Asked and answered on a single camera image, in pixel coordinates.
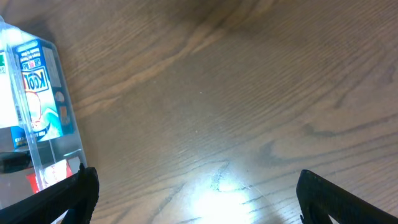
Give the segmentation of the white green medicine box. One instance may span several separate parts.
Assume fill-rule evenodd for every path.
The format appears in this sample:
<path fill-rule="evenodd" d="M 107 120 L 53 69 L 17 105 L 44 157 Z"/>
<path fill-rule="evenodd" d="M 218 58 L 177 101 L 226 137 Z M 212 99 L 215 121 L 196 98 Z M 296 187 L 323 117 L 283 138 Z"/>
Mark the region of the white green medicine box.
<path fill-rule="evenodd" d="M 0 85 L 0 127 L 2 129 L 17 126 L 19 118 L 14 102 L 10 69 L 5 52 L 1 52 Z"/>

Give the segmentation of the blue cooling patch packet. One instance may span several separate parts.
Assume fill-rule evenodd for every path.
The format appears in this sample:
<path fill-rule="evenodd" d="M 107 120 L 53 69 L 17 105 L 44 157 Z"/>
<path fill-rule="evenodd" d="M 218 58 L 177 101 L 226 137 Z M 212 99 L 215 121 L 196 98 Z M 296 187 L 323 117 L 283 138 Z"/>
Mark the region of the blue cooling patch packet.
<path fill-rule="evenodd" d="M 35 39 L 13 48 L 19 62 L 31 126 L 38 142 L 74 133 L 71 109 L 55 47 Z"/>

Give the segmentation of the red Panadol box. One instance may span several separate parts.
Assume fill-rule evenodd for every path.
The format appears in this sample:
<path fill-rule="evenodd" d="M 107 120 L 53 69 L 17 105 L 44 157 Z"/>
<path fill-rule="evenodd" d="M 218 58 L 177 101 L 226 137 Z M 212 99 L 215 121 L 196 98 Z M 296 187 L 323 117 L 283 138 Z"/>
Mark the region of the red Panadol box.
<path fill-rule="evenodd" d="M 48 166 L 44 169 L 43 171 L 43 188 L 50 187 L 51 185 L 54 185 L 70 176 L 73 175 L 73 172 L 67 162 L 66 159 L 57 162 L 51 166 Z M 26 176 L 26 179 L 30 183 L 30 186 L 32 188 L 33 193 L 38 193 L 39 190 L 39 184 L 38 180 L 36 178 L 36 174 L 32 173 Z"/>

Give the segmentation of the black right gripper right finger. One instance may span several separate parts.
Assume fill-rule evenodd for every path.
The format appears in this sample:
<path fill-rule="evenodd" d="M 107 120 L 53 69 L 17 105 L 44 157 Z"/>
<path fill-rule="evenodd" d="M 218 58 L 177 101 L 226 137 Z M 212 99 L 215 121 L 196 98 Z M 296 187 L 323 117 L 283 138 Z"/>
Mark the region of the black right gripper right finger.
<path fill-rule="evenodd" d="M 296 194 L 304 224 L 397 223 L 397 217 L 367 203 L 310 170 L 302 170 Z"/>

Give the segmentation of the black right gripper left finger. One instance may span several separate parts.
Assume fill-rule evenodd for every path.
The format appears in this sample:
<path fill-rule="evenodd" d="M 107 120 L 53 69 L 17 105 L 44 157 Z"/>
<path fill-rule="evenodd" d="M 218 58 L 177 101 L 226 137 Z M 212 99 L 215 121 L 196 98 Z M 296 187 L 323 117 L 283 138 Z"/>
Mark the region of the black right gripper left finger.
<path fill-rule="evenodd" d="M 1 210 L 1 223 L 89 223 L 99 199 L 99 179 L 94 167 L 79 171 L 20 202 Z"/>

